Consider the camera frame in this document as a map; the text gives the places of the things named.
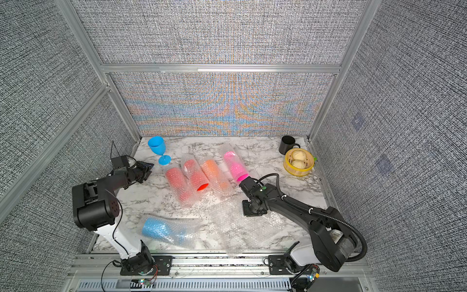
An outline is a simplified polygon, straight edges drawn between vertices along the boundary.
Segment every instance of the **metal mounting plate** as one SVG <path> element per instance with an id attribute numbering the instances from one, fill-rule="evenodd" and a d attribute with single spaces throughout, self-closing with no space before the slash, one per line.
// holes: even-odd
<path id="1" fill-rule="evenodd" d="M 267 214 L 268 212 L 264 212 L 264 213 L 253 213 L 251 211 L 251 208 L 250 208 L 250 203 L 248 202 L 248 200 L 243 200 L 241 202 L 241 205 L 243 207 L 243 215 L 244 216 L 247 216 L 247 217 L 257 217 L 257 216 L 263 216 L 264 214 Z"/>
<path id="2" fill-rule="evenodd" d="M 168 276 L 170 274 L 170 268 L 172 267 L 172 256 L 152 256 L 154 258 L 154 265 L 157 265 L 158 276 Z M 156 273 L 154 269 L 146 276 L 152 276 Z M 122 276 L 139 276 L 136 272 L 128 272 L 124 268 L 121 269 L 120 275 Z"/>
<path id="3" fill-rule="evenodd" d="M 293 275 L 287 270 L 284 256 L 268 256 L 269 273 L 271 275 Z M 304 275 L 310 275 L 311 269 L 307 269 Z"/>

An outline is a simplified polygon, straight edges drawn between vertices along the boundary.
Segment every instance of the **textured wall panel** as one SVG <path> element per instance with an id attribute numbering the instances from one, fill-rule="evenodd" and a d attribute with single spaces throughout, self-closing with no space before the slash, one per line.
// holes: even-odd
<path id="1" fill-rule="evenodd" d="M 339 64 L 365 0 L 72 0 L 104 63 Z"/>
<path id="2" fill-rule="evenodd" d="M 99 87 L 54 1 L 0 3 L 0 197 Z"/>
<path id="3" fill-rule="evenodd" d="M 383 1 L 315 141 L 380 291 L 467 291 L 466 27 L 465 2 Z"/>
<path id="4" fill-rule="evenodd" d="M 131 154 L 134 140 L 105 96 L 0 225 L 1 291 L 60 290 L 92 238 L 73 221 L 71 188 L 110 172 L 112 140 Z"/>
<path id="5" fill-rule="evenodd" d="M 306 135 L 331 74 L 114 73 L 143 136 Z"/>

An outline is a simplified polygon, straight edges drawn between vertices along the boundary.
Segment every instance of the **red cup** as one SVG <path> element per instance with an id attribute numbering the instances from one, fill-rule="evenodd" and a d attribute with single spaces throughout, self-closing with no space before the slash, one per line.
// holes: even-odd
<path id="1" fill-rule="evenodd" d="M 201 171 L 194 172 L 189 178 L 191 186 L 197 191 L 202 191 L 209 185 L 206 175 Z"/>
<path id="2" fill-rule="evenodd" d="M 169 181 L 169 184 L 174 189 L 181 190 L 186 186 L 185 176 L 182 173 L 182 170 L 178 167 L 174 167 L 166 171 L 165 177 Z"/>

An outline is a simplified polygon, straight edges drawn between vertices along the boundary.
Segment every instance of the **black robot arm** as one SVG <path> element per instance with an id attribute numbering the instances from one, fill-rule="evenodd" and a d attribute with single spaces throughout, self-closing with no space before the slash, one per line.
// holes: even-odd
<path id="1" fill-rule="evenodd" d="M 316 258 L 330 270 L 337 272 L 344 262 L 365 256 L 363 236 L 344 221 L 337 209 L 309 206 L 282 193 L 280 188 L 271 184 L 262 186 L 251 177 L 243 180 L 240 188 L 249 198 L 242 202 L 245 216 L 261 216 L 271 210 L 291 219 L 308 231 Z M 338 240 L 331 237 L 326 228 L 340 231 Z M 349 258 L 358 243 L 354 233 L 361 239 L 364 249 L 358 256 Z"/>
<path id="2" fill-rule="evenodd" d="M 116 223 L 121 204 L 115 192 L 128 188 L 135 182 L 142 183 L 151 174 L 150 163 L 136 161 L 130 156 L 112 158 L 113 170 L 103 178 L 76 185 L 72 189 L 73 216 L 80 228 L 103 236 L 120 253 L 122 271 L 145 275 L 152 272 L 153 257 L 148 247 L 124 225 Z"/>

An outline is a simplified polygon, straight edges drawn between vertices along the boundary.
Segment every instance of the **electrical wire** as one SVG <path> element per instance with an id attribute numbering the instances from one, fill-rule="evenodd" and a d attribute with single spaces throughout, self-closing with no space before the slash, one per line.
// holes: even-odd
<path id="1" fill-rule="evenodd" d="M 121 267 L 122 267 L 121 262 L 119 262 L 119 261 L 117 261 L 117 260 L 113 260 L 113 261 L 111 261 L 110 263 L 108 263 L 108 264 L 106 265 L 106 267 L 102 270 L 102 274 L 100 275 L 100 287 L 101 287 L 102 291 L 104 291 L 104 292 L 106 292 L 106 291 L 104 290 L 104 284 L 102 283 L 102 278 L 103 278 L 103 276 L 104 276 L 104 272 L 106 271 L 107 267 L 108 267 L 110 264 L 113 264 L 113 265 L 114 265 L 115 267 L 117 267 L 117 268 L 121 268 Z"/>
<path id="2" fill-rule="evenodd" d="M 120 153 L 118 152 L 117 146 L 112 140 L 112 144 L 110 145 L 110 159 L 112 159 L 112 148 L 115 147 L 115 151 L 117 151 L 118 156 L 120 156 Z"/>
<path id="3" fill-rule="evenodd" d="M 259 183 L 261 186 L 264 186 L 264 184 L 263 184 L 261 181 L 259 181 L 258 179 L 255 179 L 255 178 L 252 178 L 252 179 L 253 179 L 255 182 Z"/>
<path id="4" fill-rule="evenodd" d="M 289 270 L 289 268 L 287 268 L 287 267 L 285 267 L 285 269 L 287 270 L 287 272 L 289 272 L 289 273 L 292 274 L 292 275 L 297 275 L 298 273 L 300 273 L 300 272 L 292 273 L 292 271 Z"/>
<path id="5" fill-rule="evenodd" d="M 112 239 L 113 239 L 118 245 L 120 245 L 120 246 L 125 250 L 125 252 L 127 253 L 127 255 L 129 256 L 130 254 L 128 253 L 128 250 L 127 250 L 123 245 L 121 245 L 120 242 L 118 242 L 118 241 L 115 239 L 115 231 L 117 230 L 117 227 L 118 227 L 118 225 L 120 224 L 120 221 L 121 221 L 121 219 L 122 219 L 122 217 L 123 217 L 123 207 L 122 207 L 122 205 L 121 205 L 119 199 L 117 199 L 117 202 L 118 202 L 119 205 L 120 205 L 121 216 L 120 216 L 120 219 L 119 219 L 118 222 L 117 222 L 117 226 L 115 226 L 115 229 L 114 229 L 113 232 L 112 232 Z"/>
<path id="6" fill-rule="evenodd" d="M 152 278 L 149 280 L 149 282 L 151 284 L 154 284 L 156 282 L 156 280 L 157 280 L 157 272 L 158 272 L 159 268 L 157 267 L 157 265 L 153 265 L 152 267 L 156 268 L 156 273 L 154 274 L 154 276 L 152 276 Z"/>
<path id="7" fill-rule="evenodd" d="M 277 190 L 279 191 L 279 193 L 282 194 L 281 187 L 280 187 L 280 185 L 279 185 L 279 174 L 278 174 L 278 173 L 270 173 L 270 174 L 267 174 L 267 175 L 265 175 L 264 177 L 260 178 L 260 179 L 258 180 L 258 182 L 261 182 L 263 179 L 268 178 L 268 177 L 272 177 L 272 176 L 276 176 L 276 188 L 277 188 Z"/>
<path id="8" fill-rule="evenodd" d="M 294 277 L 294 278 L 292 279 L 292 281 L 290 282 L 290 286 L 292 287 L 293 284 L 295 283 L 295 281 L 296 281 L 301 275 L 303 275 L 303 273 L 305 273 L 305 271 L 306 271 L 307 269 L 309 269 L 310 267 L 311 267 L 311 264 L 306 265 L 306 266 L 303 268 L 303 270 L 301 270 L 297 275 L 295 275 L 295 277 Z"/>

